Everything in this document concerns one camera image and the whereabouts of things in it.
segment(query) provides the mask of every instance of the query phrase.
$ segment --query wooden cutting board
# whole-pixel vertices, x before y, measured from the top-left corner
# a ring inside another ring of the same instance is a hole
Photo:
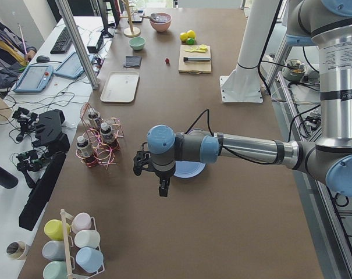
[[[180,73],[190,73],[190,74],[199,74],[212,73],[212,61],[203,61],[203,62],[183,62],[184,57],[209,57],[211,58],[211,47],[207,45],[206,53],[201,52],[186,52],[185,49],[190,49],[191,45],[181,45],[180,47],[180,59],[178,64],[178,71]]]

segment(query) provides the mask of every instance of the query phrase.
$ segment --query cup rack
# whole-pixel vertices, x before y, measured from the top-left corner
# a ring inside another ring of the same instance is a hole
[[[97,226],[95,224],[95,218],[93,216],[90,216],[90,218],[92,220],[94,230],[97,230]],[[70,254],[70,245],[69,245],[69,240],[68,240],[69,238],[71,238],[71,241],[72,241],[72,237],[70,237],[67,234],[67,220],[70,220],[72,222],[73,219],[74,219],[74,216],[72,216],[71,214],[66,212],[64,209],[61,209],[63,243],[65,244],[65,255],[66,255],[66,265],[67,265],[67,278],[68,279],[73,279],[73,278],[74,279],[89,279],[89,278],[96,276],[99,273],[104,272],[105,265],[102,264],[102,266],[94,274],[92,274],[90,276],[84,276],[84,275],[79,275],[79,274],[73,273],[73,270],[75,269],[75,258]]]

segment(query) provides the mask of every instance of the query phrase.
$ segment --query pink bowl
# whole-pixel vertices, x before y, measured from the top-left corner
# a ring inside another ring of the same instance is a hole
[[[158,15],[166,16],[168,18],[168,21],[162,22],[162,23],[157,23],[157,22],[153,21],[152,19],[150,19],[150,24],[151,24],[152,28],[154,28],[157,32],[164,32],[169,28],[170,23],[172,22],[172,17],[167,13],[158,13]]]

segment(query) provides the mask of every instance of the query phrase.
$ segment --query label on robot arm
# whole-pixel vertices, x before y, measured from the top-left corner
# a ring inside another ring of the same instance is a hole
[[[320,49],[319,62],[321,74],[352,69],[352,41],[341,42]]]

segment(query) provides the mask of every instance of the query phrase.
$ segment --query brown table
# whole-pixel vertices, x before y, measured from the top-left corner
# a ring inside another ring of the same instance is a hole
[[[61,208],[95,216],[106,267],[97,278],[322,278],[293,175],[285,167],[219,158],[197,177],[172,178],[168,198],[159,197],[153,173],[133,174],[133,157],[152,126],[185,131],[205,108],[214,131],[280,139],[270,98],[263,104],[221,101],[219,76],[235,68],[243,11],[166,12],[173,16],[167,32],[156,33],[146,19],[140,25],[146,45],[136,53],[121,21],[99,74],[101,89],[110,71],[133,70],[122,66],[126,55],[141,55],[136,98],[127,105],[102,103],[99,90],[90,98],[104,118],[115,116],[123,124],[119,163],[88,169],[71,148],[19,278],[42,277],[48,263],[41,256],[48,241],[42,228],[60,218]],[[212,74],[178,73],[179,34],[189,29],[199,44],[211,46]],[[205,122],[197,127],[206,129]]]

